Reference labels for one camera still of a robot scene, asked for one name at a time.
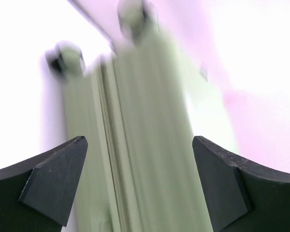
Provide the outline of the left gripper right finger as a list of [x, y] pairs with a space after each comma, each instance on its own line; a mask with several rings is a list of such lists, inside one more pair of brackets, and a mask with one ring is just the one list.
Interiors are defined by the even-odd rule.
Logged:
[[290, 174], [232, 153], [202, 136], [192, 142], [215, 232], [290, 232]]

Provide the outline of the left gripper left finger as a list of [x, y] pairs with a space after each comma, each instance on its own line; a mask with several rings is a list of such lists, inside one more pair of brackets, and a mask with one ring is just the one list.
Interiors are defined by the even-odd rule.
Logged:
[[59, 232], [67, 226], [88, 143], [77, 136], [0, 169], [0, 232]]

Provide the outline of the green hard-shell suitcase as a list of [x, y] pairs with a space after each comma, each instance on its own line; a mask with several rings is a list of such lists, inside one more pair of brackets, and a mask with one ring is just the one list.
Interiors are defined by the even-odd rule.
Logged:
[[75, 197], [81, 232], [211, 232], [192, 141], [194, 129], [237, 149], [219, 91], [141, 0], [121, 1], [130, 44], [85, 68], [80, 49], [47, 56], [65, 79], [69, 137], [87, 157]]

